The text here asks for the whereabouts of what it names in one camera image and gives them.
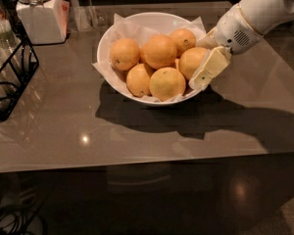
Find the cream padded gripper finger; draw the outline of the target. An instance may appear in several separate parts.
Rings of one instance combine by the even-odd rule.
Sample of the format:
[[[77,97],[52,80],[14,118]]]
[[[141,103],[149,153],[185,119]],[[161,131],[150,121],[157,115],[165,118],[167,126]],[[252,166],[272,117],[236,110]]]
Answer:
[[[214,38],[215,29],[212,28],[203,38],[201,38],[196,46],[203,47],[206,49],[213,49],[218,46],[218,42]]]
[[[194,90],[204,90],[229,66],[230,61],[231,53],[227,47],[218,46],[209,50],[199,68],[190,78],[189,86]]]

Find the white rounded gripper body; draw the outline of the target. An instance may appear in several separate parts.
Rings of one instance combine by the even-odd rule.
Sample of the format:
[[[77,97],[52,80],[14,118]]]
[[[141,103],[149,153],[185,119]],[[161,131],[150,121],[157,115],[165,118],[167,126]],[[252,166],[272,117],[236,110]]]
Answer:
[[[214,29],[214,39],[237,55],[255,46],[262,36],[251,27],[242,9],[236,4],[218,21]]]

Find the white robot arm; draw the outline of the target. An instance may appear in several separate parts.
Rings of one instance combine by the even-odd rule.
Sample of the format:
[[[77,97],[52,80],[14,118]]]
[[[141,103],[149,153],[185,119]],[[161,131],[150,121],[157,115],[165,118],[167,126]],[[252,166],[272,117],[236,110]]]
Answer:
[[[199,46],[208,49],[189,79],[189,86],[204,90],[225,70],[233,55],[258,44],[276,26],[294,20],[294,0],[241,0],[217,22]]]

